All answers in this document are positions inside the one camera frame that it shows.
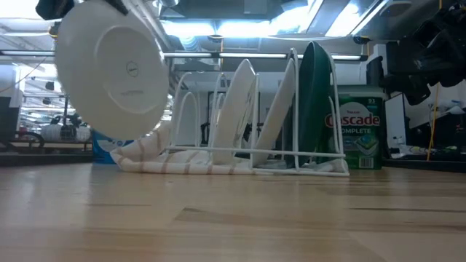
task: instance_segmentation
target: wooden floor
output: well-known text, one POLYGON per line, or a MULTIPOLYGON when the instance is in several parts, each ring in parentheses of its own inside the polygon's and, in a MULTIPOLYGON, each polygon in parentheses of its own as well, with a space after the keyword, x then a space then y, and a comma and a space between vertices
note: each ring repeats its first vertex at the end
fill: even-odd
POLYGON ((466 261, 466 175, 3 168, 0 261, 466 261))

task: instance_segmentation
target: green plate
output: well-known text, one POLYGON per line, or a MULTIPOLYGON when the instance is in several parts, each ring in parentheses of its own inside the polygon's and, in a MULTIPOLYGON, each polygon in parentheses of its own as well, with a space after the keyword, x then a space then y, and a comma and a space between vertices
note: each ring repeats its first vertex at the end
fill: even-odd
MULTIPOLYGON (((325 116, 331 112, 328 96, 333 94, 330 88, 330 61, 327 53, 317 43, 310 42, 304 53, 299 68, 299 150, 314 152, 322 135, 325 116)), ((285 150, 293 150, 293 121, 286 124, 288 131, 285 138, 285 150)), ((299 157, 299 166, 309 159, 299 157)), ((295 167, 294 156, 285 156, 288 168, 295 167)))

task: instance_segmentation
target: plate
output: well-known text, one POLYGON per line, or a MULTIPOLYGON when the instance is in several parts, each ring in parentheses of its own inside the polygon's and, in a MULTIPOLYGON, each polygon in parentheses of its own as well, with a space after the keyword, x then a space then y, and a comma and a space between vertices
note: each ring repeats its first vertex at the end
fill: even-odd
MULTIPOLYGON (((242 134, 253 109, 256 73, 249 60, 244 59, 232 78, 230 88, 226 91, 224 106, 220 111, 213 147, 238 148, 242 134)), ((213 164, 230 164, 232 152, 213 152, 213 164)))
MULTIPOLYGON (((270 150, 277 140, 286 114, 293 103, 296 86, 295 73, 294 60, 290 59, 285 69, 285 77, 278 87, 277 94, 265 119, 262 132, 257 140, 256 149, 270 150)), ((254 154, 253 166, 265 163, 268 156, 269 154, 254 154)))
MULTIPOLYGON (((325 126, 325 116, 331 112, 328 102, 328 96, 333 94, 333 87, 330 86, 330 67, 325 50, 315 42, 309 43, 299 67, 298 147, 300 152, 315 151, 325 126)), ((292 151, 293 121, 288 123, 285 150, 292 151)), ((308 159, 308 156, 300 156, 299 166, 305 164, 308 159)), ((295 167, 294 156, 285 156, 285 161, 288 168, 295 167)))
POLYGON ((168 70, 132 12, 125 16, 101 0, 76 5, 60 25, 55 63, 73 107, 111 138, 145 135, 163 115, 168 70))

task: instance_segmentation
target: white wire dish rack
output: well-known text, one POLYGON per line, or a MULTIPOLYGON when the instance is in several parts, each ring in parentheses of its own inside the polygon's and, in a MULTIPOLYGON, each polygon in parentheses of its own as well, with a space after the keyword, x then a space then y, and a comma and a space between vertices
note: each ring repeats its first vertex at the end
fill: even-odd
MULTIPOLYGON (((255 86, 255 96, 253 101, 253 123, 252 123, 252 135, 251 135, 251 146, 250 148, 216 148, 212 147, 212 138, 216 134, 216 125, 211 124, 210 127, 210 135, 207 147, 200 146, 200 96, 197 92, 194 95, 193 92, 187 92, 182 100, 181 104, 173 105, 173 118, 172 122, 174 124, 173 131, 171 135, 171 146, 168 146, 167 150, 199 150, 199 151, 207 151, 207 152, 214 152, 214 151, 223 151, 223 152, 231 152, 234 153, 246 153, 250 154, 249 160, 249 168, 252 171, 256 172, 270 172, 273 174, 291 174, 291 175, 324 175, 324 176, 339 176, 345 177, 349 176, 350 173, 347 168, 347 164, 344 161, 345 154, 343 149, 343 138, 341 132, 341 119, 340 119, 340 110, 339 110, 339 98, 338 98, 338 86, 336 83, 336 74, 335 74, 335 62, 331 55, 328 55, 328 59, 330 60, 331 64, 331 71, 332 71, 332 79, 333 79, 333 98, 331 96, 328 97, 328 102, 331 106, 331 115, 333 120, 333 143, 335 147, 336 153, 324 153, 324 152, 302 152, 299 151, 299 138, 298 138, 298 130, 299 130, 299 60, 297 51, 292 48, 288 53, 288 57, 294 57, 294 66, 295 66, 295 77, 296 77, 296 86, 295 86, 295 107, 293 112, 293 150, 292 151, 277 151, 277 150, 263 150, 263 149, 256 149, 256 141, 257 141, 257 121, 258 121, 258 88, 259 88, 259 74, 256 74, 256 86, 255 86), (178 137, 178 131, 184 111, 184 106, 187 99, 191 98, 194 102, 195 107, 195 139, 194 139, 194 146, 177 146, 175 144, 175 140, 178 137), (264 168, 256 168, 253 167, 253 154, 254 153, 262 153, 262 154, 281 154, 284 155, 291 155, 294 156, 295 167, 293 169, 264 169, 264 168), (320 168, 316 170, 312 165, 304 165, 303 167, 299 166, 299 156, 313 156, 313 157, 325 157, 334 159, 333 165, 325 166, 324 164, 320 164, 320 168), (338 168, 334 168, 335 162, 337 162, 338 168)), ((183 82, 187 76, 192 74, 191 72, 185 73, 176 88, 174 101, 177 103, 179 101, 180 89, 183 85, 183 82)), ((224 99, 224 94, 218 94, 218 88, 221 85, 221 79, 223 77, 223 73, 218 75, 216 86, 213 93, 213 112, 210 116, 210 123, 215 123, 217 119, 217 114, 219 112, 219 105, 222 99, 224 99)))

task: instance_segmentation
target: white plate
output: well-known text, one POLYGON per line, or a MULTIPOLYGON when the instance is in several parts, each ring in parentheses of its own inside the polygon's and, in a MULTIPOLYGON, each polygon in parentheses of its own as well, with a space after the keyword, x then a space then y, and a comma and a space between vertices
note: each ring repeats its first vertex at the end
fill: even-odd
MULTIPOLYGON (((262 132, 257 140, 256 149, 272 149, 277 136, 283 126, 288 109, 293 104, 293 96, 296 88, 296 69, 294 60, 290 59, 285 69, 285 77, 278 87, 269 113, 262 127, 262 132)), ((253 154, 253 166, 263 164, 267 161, 268 154, 253 154)))
MULTIPOLYGON (((249 60, 244 59, 234 73, 226 91, 224 106, 220 111, 213 147, 237 148, 242 139, 254 103, 256 73, 249 60)), ((213 164, 230 164, 233 153, 213 152, 213 164)))
POLYGON ((101 0, 62 20, 55 63, 71 104, 97 131, 120 140, 154 129, 168 94, 168 70, 149 29, 101 0))

